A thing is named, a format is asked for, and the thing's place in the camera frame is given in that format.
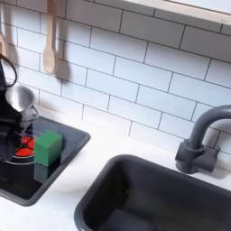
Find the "green toy block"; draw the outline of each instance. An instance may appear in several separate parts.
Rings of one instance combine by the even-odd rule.
[[[62,136],[53,131],[47,131],[42,134],[34,145],[34,160],[35,162],[49,167],[61,154]]]

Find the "toy kitchen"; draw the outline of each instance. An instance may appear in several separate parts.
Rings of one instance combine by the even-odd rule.
[[[229,1],[0,2],[0,231],[231,230]]]

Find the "sink basin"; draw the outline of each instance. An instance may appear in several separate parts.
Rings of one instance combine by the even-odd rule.
[[[115,210],[157,231],[231,230],[230,191],[130,155],[113,158],[101,171],[76,208],[76,226],[109,231]]]

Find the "tile backsplash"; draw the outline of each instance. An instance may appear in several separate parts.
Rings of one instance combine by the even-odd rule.
[[[41,106],[176,152],[202,113],[231,103],[229,26],[119,0],[60,0],[51,77],[46,0],[1,2],[19,83]],[[231,158],[231,121],[213,124],[204,144]]]

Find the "hanging utensil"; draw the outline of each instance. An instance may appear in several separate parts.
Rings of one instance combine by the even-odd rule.
[[[43,52],[43,65],[49,75],[57,71],[57,52],[55,49],[57,0],[47,0],[47,43]]]
[[[3,30],[2,30],[1,16],[2,16],[2,14],[0,14],[0,53],[3,54],[5,57],[9,57],[8,44],[7,44],[6,38],[3,34]]]

